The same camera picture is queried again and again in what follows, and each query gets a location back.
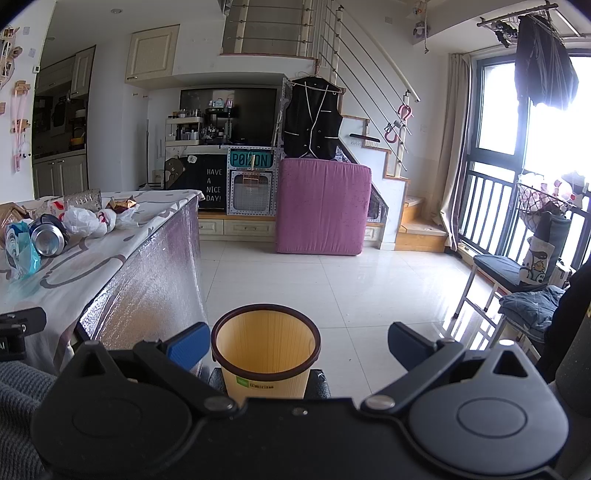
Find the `blue white plastic package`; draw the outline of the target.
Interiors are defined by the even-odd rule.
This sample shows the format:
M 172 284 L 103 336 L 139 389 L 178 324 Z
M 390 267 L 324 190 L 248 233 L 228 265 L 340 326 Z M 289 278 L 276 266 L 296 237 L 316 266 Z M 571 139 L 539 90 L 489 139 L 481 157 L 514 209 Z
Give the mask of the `blue white plastic package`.
M 41 267 L 40 255 L 25 221 L 10 223 L 5 227 L 5 251 L 11 280 L 28 278 Z

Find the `crushed blue pepsi can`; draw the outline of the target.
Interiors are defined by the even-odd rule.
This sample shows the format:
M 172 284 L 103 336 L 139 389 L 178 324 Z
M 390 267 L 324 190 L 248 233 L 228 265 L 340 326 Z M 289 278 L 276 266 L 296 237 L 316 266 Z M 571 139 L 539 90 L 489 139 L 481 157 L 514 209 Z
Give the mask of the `crushed blue pepsi can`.
M 42 214 L 29 228 L 31 241 L 43 257 L 60 255 L 69 242 L 68 232 L 63 223 L 54 215 Z

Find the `brown cardboard box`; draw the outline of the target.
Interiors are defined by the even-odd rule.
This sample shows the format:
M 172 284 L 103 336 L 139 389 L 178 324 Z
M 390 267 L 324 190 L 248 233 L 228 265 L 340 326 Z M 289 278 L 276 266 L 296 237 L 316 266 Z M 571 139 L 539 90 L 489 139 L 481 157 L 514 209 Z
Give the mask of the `brown cardboard box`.
M 14 202 L 4 203 L 0 205 L 0 228 L 1 233 L 5 232 L 5 228 L 11 223 L 18 223 L 25 219 L 29 219 L 30 216 L 27 210 L 17 205 Z

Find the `white red plastic bag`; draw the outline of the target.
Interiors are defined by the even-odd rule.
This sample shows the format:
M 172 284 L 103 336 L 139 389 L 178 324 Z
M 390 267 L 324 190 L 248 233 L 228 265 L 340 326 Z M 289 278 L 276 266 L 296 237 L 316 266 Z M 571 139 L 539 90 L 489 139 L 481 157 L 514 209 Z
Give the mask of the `white red plastic bag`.
M 98 212 L 88 209 L 71 207 L 62 217 L 62 223 L 67 232 L 83 238 L 100 238 L 115 229 L 136 228 L 138 222 L 134 215 L 138 212 L 138 206 L 133 206 L 116 213 L 111 208 L 104 208 Z

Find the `clear plastic bottle red label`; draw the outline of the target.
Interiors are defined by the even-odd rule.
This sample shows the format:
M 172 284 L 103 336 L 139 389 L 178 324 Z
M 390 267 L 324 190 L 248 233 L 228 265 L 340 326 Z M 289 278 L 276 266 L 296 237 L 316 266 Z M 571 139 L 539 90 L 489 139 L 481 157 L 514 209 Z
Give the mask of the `clear plastic bottle red label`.
M 59 216 L 70 208 L 82 208 L 98 212 L 102 209 L 101 192 L 98 189 L 90 189 L 67 194 L 64 197 L 56 197 L 48 201 L 47 207 L 54 216 Z

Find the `red gold small box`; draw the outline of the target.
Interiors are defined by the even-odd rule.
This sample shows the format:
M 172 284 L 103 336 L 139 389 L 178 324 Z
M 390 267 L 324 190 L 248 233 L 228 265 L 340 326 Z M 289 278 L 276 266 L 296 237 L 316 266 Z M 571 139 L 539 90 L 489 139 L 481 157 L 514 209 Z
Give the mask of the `red gold small box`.
M 113 210 L 117 215 L 123 212 L 135 208 L 137 205 L 136 200 L 133 196 L 124 199 L 111 198 L 107 203 L 106 207 Z

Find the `yellow plastic trash bin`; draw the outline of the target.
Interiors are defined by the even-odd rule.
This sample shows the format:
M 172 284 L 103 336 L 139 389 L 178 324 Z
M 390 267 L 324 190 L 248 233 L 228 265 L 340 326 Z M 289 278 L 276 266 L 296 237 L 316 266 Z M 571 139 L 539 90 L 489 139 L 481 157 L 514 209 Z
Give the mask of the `yellow plastic trash bin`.
M 293 308 L 252 304 L 231 310 L 211 330 L 212 359 L 221 366 L 228 396 L 301 399 L 322 336 L 308 316 Z

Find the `pink cartoon tablecloth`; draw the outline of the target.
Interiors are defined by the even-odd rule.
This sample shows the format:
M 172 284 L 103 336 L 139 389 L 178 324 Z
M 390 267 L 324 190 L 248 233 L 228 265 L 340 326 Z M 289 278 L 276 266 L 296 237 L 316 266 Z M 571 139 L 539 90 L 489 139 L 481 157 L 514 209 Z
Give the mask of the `pink cartoon tablecloth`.
M 26 337 L 25 363 L 58 374 L 83 328 L 109 349 L 165 340 L 204 322 L 196 190 L 135 191 L 132 226 L 74 238 L 65 251 L 15 280 L 1 262 L 1 310 L 40 307 L 46 326 Z

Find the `folding chair with cushion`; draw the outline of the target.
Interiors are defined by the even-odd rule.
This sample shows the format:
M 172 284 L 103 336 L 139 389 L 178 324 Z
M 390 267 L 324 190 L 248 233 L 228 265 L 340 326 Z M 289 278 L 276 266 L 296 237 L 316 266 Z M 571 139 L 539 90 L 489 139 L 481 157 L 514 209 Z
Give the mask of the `folding chair with cushion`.
M 514 340 L 527 350 L 540 354 L 544 349 L 545 340 L 543 343 L 530 340 L 524 333 L 512 327 L 499 312 L 502 297 L 516 292 L 541 290 L 552 285 L 547 283 L 537 286 L 523 285 L 519 280 L 519 271 L 520 265 L 505 256 L 476 255 L 473 258 L 470 275 L 452 318 L 458 319 L 462 309 L 468 306 L 478 314 L 484 324 L 482 336 L 486 339 L 487 347 L 492 347 L 503 339 Z M 482 304 L 470 298 L 473 283 L 479 277 L 486 279 L 491 286 L 488 299 Z

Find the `folded blue clothes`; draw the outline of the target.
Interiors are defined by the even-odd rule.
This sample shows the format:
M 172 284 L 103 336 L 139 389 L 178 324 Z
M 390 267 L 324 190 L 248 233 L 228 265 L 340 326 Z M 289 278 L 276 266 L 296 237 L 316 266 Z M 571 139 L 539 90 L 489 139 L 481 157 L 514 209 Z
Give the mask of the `folded blue clothes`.
M 541 290 L 516 292 L 500 299 L 499 312 L 530 340 L 543 343 L 564 293 L 563 289 L 554 285 Z

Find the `cartoon print tote bag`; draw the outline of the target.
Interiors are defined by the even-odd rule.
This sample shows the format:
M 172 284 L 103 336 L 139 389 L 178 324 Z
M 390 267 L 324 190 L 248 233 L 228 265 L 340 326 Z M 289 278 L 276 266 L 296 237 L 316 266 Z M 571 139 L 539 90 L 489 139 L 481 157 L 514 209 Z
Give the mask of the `cartoon print tote bag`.
M 556 260 L 553 259 L 556 252 L 555 245 L 537 234 L 532 236 L 520 267 L 520 283 L 531 286 L 545 284 L 550 279 L 550 268 L 556 265 Z

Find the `black have a nice day board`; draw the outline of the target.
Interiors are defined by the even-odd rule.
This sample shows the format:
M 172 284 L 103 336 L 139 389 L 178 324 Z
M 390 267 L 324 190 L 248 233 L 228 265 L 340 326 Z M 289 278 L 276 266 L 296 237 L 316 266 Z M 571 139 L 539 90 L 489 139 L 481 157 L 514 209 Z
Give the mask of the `black have a nice day board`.
M 228 157 L 226 154 L 197 154 L 193 162 L 188 156 L 174 158 L 180 166 L 171 190 L 199 190 L 204 200 L 199 209 L 204 212 L 224 213 L 228 190 Z

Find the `poison sign pet cage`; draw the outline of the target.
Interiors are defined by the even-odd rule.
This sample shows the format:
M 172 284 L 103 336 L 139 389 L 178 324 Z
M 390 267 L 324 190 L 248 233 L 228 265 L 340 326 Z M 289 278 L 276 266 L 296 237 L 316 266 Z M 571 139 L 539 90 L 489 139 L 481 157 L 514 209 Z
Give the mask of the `poison sign pet cage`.
M 226 213 L 266 217 L 276 214 L 280 153 L 273 147 L 228 147 Z

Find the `white rolling shelf cart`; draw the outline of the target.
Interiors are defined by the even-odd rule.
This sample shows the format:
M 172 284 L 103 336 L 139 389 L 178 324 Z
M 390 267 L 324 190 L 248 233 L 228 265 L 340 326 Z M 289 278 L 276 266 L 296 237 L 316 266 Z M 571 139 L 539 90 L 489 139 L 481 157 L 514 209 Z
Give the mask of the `white rolling shelf cart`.
M 174 184 L 197 162 L 200 145 L 201 117 L 172 116 L 166 119 L 164 187 Z

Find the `black vest on hanger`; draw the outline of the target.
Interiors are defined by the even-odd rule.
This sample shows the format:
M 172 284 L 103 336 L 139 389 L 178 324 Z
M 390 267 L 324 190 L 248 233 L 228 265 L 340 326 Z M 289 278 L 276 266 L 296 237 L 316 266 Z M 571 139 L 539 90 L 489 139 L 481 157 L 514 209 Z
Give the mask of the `black vest on hanger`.
M 290 82 L 283 121 L 283 151 L 288 158 L 334 160 L 339 143 L 342 90 L 322 77 Z

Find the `beige curtain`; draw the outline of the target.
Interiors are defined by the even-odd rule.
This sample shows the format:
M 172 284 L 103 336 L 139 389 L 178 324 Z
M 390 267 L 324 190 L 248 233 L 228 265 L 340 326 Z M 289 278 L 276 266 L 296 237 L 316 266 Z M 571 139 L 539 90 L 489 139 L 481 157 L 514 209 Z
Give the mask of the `beige curtain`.
M 434 221 L 448 234 L 446 248 L 458 250 L 459 216 L 465 180 L 471 114 L 473 62 L 469 54 L 449 56 L 444 131 L 433 200 Z

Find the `dark hanging garment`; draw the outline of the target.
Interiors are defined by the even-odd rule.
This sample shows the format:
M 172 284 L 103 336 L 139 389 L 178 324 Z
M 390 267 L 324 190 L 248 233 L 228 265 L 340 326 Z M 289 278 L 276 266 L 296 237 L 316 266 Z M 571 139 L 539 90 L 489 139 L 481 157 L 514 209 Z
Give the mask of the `dark hanging garment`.
M 522 16 L 515 58 L 518 100 L 565 110 L 578 85 L 569 52 L 552 24 L 540 15 Z

